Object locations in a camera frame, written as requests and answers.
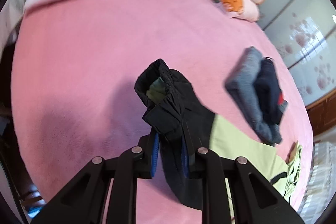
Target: pink quilt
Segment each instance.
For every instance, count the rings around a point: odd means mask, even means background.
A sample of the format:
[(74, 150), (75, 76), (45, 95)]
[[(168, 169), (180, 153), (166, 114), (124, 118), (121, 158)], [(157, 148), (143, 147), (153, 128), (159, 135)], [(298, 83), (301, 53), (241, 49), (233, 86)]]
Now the pink quilt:
[[(12, 107), (21, 156), (49, 201), (94, 156), (116, 157), (149, 133), (134, 91), (157, 58), (181, 71), (201, 102), (251, 138), (223, 82), (246, 47), (275, 61), (289, 102), (278, 154), (298, 140), (302, 171), (291, 204), (302, 200), (312, 155), (303, 101), (275, 47), (255, 23), (226, 18), (207, 0), (68, 0), (27, 15), (12, 71)], [(178, 203), (161, 164), (137, 189), (138, 223), (200, 223), (201, 212)]]

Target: metal pin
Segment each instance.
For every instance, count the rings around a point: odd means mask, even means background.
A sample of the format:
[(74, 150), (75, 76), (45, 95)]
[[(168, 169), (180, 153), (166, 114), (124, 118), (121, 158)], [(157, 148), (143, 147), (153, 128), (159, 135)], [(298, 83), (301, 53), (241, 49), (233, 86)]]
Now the metal pin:
[(102, 157), (94, 157), (93, 159), (92, 159), (92, 163), (93, 164), (100, 164), (100, 163), (102, 163), (103, 162), (103, 158)]
[(134, 146), (134, 147), (132, 148), (132, 152), (133, 152), (134, 154), (139, 154), (139, 153), (142, 152), (142, 148), (141, 148), (140, 146)]
[(200, 153), (200, 154), (206, 154), (209, 152), (209, 150), (205, 147), (200, 147), (199, 149), (197, 149), (197, 151)]
[(247, 163), (247, 159), (245, 157), (238, 157), (237, 161), (240, 164), (246, 164)]

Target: light green garment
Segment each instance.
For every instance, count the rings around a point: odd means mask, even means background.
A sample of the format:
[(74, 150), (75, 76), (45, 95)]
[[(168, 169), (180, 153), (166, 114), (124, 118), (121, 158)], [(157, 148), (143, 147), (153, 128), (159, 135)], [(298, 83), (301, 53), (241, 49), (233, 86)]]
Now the light green garment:
[(287, 175), (287, 185), (285, 192), (285, 200), (289, 200), (290, 196), (295, 190), (296, 184), (299, 180), (301, 173), (301, 153), (302, 153), (302, 145), (297, 142), (295, 144), (294, 149), (289, 156), (288, 163), (288, 175)]
[(161, 77), (157, 78), (146, 91), (146, 95), (154, 104), (158, 104), (166, 97), (165, 83)]
[[(239, 156), (247, 158), (268, 181), (282, 172), (287, 172), (288, 169), (285, 161), (277, 155), (275, 147), (252, 140), (220, 115), (215, 116), (209, 147), (223, 158), (232, 160)], [(286, 178), (281, 178), (273, 185), (282, 196), (285, 193), (286, 182)], [(230, 214), (234, 217), (227, 180), (226, 187)]]

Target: pink bed sheet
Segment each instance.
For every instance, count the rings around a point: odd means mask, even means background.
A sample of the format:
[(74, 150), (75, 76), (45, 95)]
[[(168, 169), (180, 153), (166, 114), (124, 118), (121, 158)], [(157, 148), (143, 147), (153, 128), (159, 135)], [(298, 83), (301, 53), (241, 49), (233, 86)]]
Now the pink bed sheet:
[[(257, 24), (226, 18), (207, 0), (68, 0), (36, 10), (21, 26), (12, 71), (14, 125), (26, 168), (49, 201), (94, 156), (109, 159), (137, 144), (150, 127), (134, 92), (157, 58), (181, 71), (208, 108), (251, 138), (223, 82), (246, 47), (276, 64), (284, 98), (278, 154), (303, 145), (298, 209), (312, 155), (312, 130), (294, 81)], [(137, 190), (138, 223), (200, 223), (201, 212), (177, 201), (159, 163)]]

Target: black jacket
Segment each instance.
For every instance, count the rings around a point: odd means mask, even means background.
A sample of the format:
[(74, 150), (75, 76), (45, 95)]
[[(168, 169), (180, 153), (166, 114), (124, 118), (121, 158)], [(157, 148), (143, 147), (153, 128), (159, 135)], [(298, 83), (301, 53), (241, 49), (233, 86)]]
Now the black jacket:
[[(155, 104), (146, 92), (159, 77), (166, 96)], [(134, 89), (147, 107), (143, 120), (159, 133), (162, 165), (170, 188), (182, 204), (201, 210), (202, 181), (187, 179), (182, 169), (182, 125), (187, 122), (190, 134), (199, 138), (201, 146), (209, 148), (215, 114), (199, 102), (191, 83), (179, 71), (169, 69), (162, 59), (139, 76)]]

